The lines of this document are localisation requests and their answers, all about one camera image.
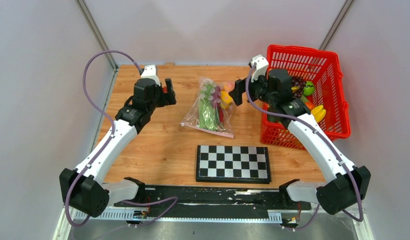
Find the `orange peach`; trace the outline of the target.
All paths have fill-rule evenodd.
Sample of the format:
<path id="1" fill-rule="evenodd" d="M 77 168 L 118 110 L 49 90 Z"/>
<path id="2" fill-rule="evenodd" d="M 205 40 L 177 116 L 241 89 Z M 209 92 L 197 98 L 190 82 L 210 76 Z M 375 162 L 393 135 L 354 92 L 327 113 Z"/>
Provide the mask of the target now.
<path id="1" fill-rule="evenodd" d="M 222 89 L 223 89 L 225 92 L 227 92 L 227 93 L 229 93 L 230 91 L 232 91 L 234 88 L 235 88 L 235 84 L 234 84 L 233 82 L 225 82 L 225 83 L 222 85 Z"/>

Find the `yellow bell pepper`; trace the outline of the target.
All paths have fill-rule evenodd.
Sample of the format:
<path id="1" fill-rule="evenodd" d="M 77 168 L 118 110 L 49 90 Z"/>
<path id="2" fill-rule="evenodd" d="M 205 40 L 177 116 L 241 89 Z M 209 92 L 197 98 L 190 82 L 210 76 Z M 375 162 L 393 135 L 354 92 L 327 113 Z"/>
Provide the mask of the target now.
<path id="1" fill-rule="evenodd" d="M 229 95 L 229 93 L 228 93 L 227 91 L 225 91 L 225 90 L 222 90 L 220 93 L 221 93 L 221 96 L 220 96 L 220 99 L 221 99 L 220 106 L 221 106 L 223 109 L 228 109 L 228 108 L 232 105 L 233 99 L 232 99 L 232 97 Z"/>

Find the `red chili pepper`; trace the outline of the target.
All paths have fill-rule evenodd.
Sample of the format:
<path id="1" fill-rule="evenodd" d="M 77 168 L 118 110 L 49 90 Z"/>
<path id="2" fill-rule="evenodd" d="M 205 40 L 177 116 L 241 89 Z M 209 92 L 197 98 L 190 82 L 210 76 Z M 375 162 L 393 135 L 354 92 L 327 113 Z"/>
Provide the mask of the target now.
<path id="1" fill-rule="evenodd" d="M 221 108 L 221 90 L 218 85 L 214 90 L 215 92 L 213 93 L 213 107 L 215 108 L 216 123 L 218 124 L 219 128 L 223 128 L 224 114 Z"/>

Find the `clear zip top bag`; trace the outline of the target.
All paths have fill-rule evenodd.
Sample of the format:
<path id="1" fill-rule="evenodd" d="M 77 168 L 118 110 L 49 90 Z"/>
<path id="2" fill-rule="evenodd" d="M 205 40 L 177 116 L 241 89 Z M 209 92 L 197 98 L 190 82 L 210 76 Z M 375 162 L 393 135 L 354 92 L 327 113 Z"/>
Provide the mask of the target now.
<path id="1" fill-rule="evenodd" d="M 236 105 L 229 95 L 233 89 L 233 82 L 218 83 L 211 78 L 201 77 L 197 98 L 180 125 L 233 139 L 234 130 L 230 118 Z"/>

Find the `green napa cabbage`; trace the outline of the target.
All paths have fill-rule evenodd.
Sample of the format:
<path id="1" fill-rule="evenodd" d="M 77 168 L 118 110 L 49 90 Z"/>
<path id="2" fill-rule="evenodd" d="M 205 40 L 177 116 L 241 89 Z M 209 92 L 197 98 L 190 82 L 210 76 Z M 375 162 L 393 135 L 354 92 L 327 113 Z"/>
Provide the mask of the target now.
<path id="1" fill-rule="evenodd" d="M 220 128 L 216 123 L 216 109 L 213 106 L 216 86 L 218 85 L 212 80 L 206 79 L 198 95 L 198 127 L 214 132 L 218 132 Z"/>

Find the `red plastic basket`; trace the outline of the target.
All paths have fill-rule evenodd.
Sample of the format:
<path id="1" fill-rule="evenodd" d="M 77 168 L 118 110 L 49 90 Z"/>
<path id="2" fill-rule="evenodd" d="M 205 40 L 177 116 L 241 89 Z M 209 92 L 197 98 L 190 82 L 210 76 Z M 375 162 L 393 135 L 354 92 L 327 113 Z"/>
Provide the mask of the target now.
<path id="1" fill-rule="evenodd" d="M 351 135 L 343 73 L 335 52 L 271 44 L 267 47 L 266 59 L 270 70 L 286 69 L 291 76 L 314 83 L 315 91 L 308 100 L 316 106 L 322 105 L 326 110 L 325 117 L 318 125 L 332 142 Z"/>

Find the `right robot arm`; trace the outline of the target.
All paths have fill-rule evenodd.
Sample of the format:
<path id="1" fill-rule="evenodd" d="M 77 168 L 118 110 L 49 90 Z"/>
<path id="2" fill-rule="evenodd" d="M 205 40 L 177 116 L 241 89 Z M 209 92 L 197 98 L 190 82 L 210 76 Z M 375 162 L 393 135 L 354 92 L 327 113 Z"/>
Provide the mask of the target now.
<path id="1" fill-rule="evenodd" d="M 277 117 L 279 122 L 293 134 L 315 160 L 323 173 L 325 182 L 291 180 L 280 189 L 279 204 L 291 209 L 298 202 L 320 205 L 328 214 L 335 215 L 357 205 L 363 220 L 363 200 L 366 197 L 371 173 L 366 166 L 357 167 L 326 136 L 304 102 L 293 96 L 292 76 L 286 69 L 272 69 L 269 73 L 252 77 L 252 68 L 245 79 L 235 81 L 229 95 L 239 106 L 246 94 L 248 102 L 257 110 Z"/>

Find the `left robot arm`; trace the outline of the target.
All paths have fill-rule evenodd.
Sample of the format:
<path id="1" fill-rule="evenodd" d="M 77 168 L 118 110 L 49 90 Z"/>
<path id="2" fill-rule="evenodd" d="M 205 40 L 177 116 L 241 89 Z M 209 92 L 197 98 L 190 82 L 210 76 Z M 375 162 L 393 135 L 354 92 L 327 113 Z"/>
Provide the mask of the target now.
<path id="1" fill-rule="evenodd" d="M 105 176 L 125 147 L 134 140 L 151 120 L 156 108 L 175 105 L 176 93 L 171 78 L 165 86 L 150 77 L 140 78 L 133 95 L 117 112 L 111 128 L 95 149 L 74 169 L 65 168 L 59 182 L 65 209 L 74 208 L 96 218 L 108 206 L 128 200 L 142 206 L 146 193 L 141 182 L 125 177 L 120 182 L 105 183 Z"/>

